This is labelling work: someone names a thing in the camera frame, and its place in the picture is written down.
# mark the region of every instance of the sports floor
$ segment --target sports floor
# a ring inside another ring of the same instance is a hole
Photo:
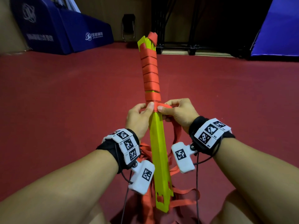
[[[237,139],[299,167],[299,63],[159,55],[158,68],[162,101],[188,97],[200,115],[222,120]],[[141,74],[138,50],[117,44],[68,56],[1,56],[0,200],[90,153],[124,127],[128,110],[144,102]],[[172,125],[164,129],[169,150]],[[190,142],[185,133],[181,140]],[[195,172],[175,175],[173,184],[195,187]],[[100,199],[112,223],[119,223],[126,188],[117,175]],[[213,160],[199,166],[203,223],[233,189]],[[138,196],[130,192],[124,223],[137,223],[138,209]],[[196,206],[181,210],[196,217]]]

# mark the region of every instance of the screw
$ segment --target screw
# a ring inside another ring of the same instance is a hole
[[[138,163],[135,161],[135,163],[133,164],[133,167],[135,168],[138,165]]]

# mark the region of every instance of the black wrist strap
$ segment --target black wrist strap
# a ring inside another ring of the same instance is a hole
[[[138,144],[138,148],[139,148],[139,139],[138,139],[137,135],[130,129],[126,129],[126,130],[128,130],[129,132],[131,132],[133,134],[133,137],[136,140],[136,143]],[[111,153],[111,155],[113,155],[114,159],[116,160],[116,162],[118,163],[118,166],[119,166],[118,174],[121,173],[121,171],[123,169],[126,169],[126,170],[130,169],[132,167],[132,165],[134,164],[132,162],[129,165],[126,165],[125,160],[123,158],[123,153],[122,153],[121,149],[119,148],[119,144],[116,143],[112,139],[105,140],[96,149],[107,150],[108,152]]]
[[[193,123],[190,125],[189,127],[189,135],[192,139],[192,146],[199,152],[201,153],[204,153],[204,154],[207,154],[207,155],[210,155],[210,156],[213,156],[215,155],[214,153],[214,150],[215,148],[220,145],[221,143],[221,140],[223,138],[235,138],[235,136],[227,131],[227,132],[224,132],[222,134],[222,136],[220,138],[217,139],[216,143],[212,146],[212,147],[207,147],[205,146],[203,143],[200,142],[199,139],[195,138],[195,134],[196,132],[199,130],[199,128],[201,126],[203,126],[205,124],[205,122],[207,122],[209,119],[203,117],[203,116],[199,116],[197,117]]]

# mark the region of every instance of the fingernail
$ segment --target fingernail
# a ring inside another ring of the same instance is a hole
[[[147,105],[147,107],[149,108],[149,109],[151,109],[151,110],[153,110],[154,109],[154,102],[150,102],[148,105]]]

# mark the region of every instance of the hand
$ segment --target hand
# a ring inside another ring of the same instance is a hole
[[[139,139],[139,142],[144,137],[149,127],[150,116],[154,110],[154,102],[150,102],[147,108],[139,113],[140,110],[145,107],[145,104],[138,104],[130,109],[126,120],[126,129],[134,131]]]
[[[166,115],[173,116],[174,119],[180,124],[184,131],[189,134],[189,127],[193,121],[199,117],[199,114],[196,112],[195,108],[191,104],[189,98],[175,99],[166,102],[170,106],[178,106],[173,108],[165,108],[163,106],[158,106],[158,112],[163,114],[163,119],[166,122],[170,122],[170,119]]]

